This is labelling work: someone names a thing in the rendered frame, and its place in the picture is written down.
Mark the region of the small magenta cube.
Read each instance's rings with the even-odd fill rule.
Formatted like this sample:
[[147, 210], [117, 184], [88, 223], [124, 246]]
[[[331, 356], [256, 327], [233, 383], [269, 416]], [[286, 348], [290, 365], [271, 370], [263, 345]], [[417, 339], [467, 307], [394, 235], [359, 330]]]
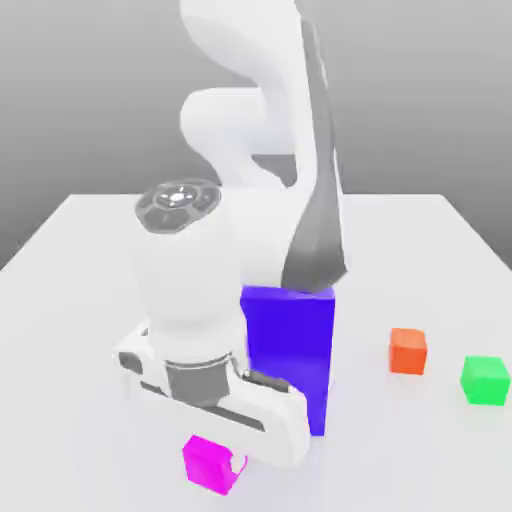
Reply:
[[234, 454], [229, 448], [192, 435], [182, 449], [189, 481], [219, 495], [228, 495], [239, 476], [232, 470]]

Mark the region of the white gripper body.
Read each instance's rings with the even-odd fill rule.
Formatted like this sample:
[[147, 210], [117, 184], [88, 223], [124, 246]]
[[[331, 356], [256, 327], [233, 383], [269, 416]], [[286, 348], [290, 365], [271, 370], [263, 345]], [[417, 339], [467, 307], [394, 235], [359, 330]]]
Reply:
[[136, 390], [162, 419], [186, 433], [275, 467], [299, 465], [310, 446], [305, 396], [291, 385], [275, 389], [239, 377], [228, 384], [230, 394], [206, 407], [176, 401], [145, 381]]

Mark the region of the small orange cube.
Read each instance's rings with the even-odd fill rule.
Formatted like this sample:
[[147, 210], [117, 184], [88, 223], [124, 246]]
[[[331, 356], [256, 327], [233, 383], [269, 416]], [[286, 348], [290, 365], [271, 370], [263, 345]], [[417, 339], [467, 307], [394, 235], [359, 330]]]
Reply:
[[423, 375], [427, 359], [423, 331], [393, 328], [389, 343], [389, 368], [392, 373]]

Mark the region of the small green cube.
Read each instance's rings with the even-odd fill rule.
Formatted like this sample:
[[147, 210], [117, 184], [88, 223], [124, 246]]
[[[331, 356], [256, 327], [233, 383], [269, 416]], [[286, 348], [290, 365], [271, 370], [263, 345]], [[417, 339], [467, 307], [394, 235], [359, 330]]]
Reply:
[[511, 376], [499, 357], [466, 356], [460, 384], [470, 404], [504, 406]]

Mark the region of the large blue box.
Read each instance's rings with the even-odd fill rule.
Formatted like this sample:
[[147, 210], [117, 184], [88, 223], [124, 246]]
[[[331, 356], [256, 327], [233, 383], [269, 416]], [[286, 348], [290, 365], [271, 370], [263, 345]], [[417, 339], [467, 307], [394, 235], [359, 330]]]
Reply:
[[247, 320], [252, 367], [282, 378], [307, 399], [310, 433], [325, 435], [336, 299], [334, 290], [304, 293], [246, 286], [241, 306]]

